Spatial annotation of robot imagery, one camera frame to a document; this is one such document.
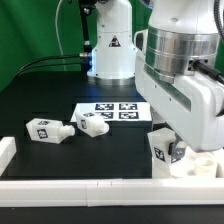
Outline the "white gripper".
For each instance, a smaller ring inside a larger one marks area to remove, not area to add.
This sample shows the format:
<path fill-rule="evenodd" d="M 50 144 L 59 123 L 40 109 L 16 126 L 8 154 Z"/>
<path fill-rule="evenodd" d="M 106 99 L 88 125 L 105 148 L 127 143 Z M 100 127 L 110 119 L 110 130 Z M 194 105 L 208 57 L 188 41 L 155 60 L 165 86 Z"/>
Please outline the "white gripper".
<path fill-rule="evenodd" d="M 169 145 L 174 159 L 185 155 L 187 145 L 194 151 L 214 151 L 224 147 L 224 86 L 196 72 L 176 76 L 170 84 L 145 64 L 138 51 L 135 63 L 136 89 L 152 106 L 154 124 L 165 121 L 178 134 Z"/>

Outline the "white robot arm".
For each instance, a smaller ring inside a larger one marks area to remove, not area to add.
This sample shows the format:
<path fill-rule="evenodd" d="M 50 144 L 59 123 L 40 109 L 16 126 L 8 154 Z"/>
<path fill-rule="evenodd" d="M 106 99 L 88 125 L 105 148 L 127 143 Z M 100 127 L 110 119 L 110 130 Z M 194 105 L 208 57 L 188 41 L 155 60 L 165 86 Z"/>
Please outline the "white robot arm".
<path fill-rule="evenodd" d="M 224 77 L 214 69 L 224 0 L 154 0 L 143 45 L 132 41 L 129 0 L 96 0 L 97 45 L 92 82 L 136 83 L 157 121 L 177 134 L 168 147 L 175 158 L 224 147 Z"/>

